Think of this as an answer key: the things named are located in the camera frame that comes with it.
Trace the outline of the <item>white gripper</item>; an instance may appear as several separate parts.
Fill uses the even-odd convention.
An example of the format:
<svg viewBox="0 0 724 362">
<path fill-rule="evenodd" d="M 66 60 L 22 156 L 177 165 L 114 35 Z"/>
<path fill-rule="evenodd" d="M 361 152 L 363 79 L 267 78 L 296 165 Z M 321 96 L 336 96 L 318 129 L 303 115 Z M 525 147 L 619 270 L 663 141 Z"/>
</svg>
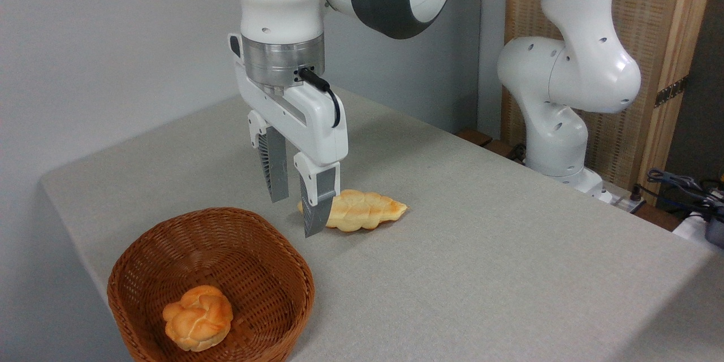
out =
<svg viewBox="0 0 724 362">
<path fill-rule="evenodd" d="M 230 34 L 229 47 L 240 94 L 253 109 L 248 114 L 251 143 L 272 202 L 289 197 L 286 139 L 301 151 L 294 164 L 309 238 L 327 225 L 333 199 L 341 192 L 339 161 L 348 152 L 341 99 L 320 88 L 324 36 L 266 44 Z"/>
</svg>

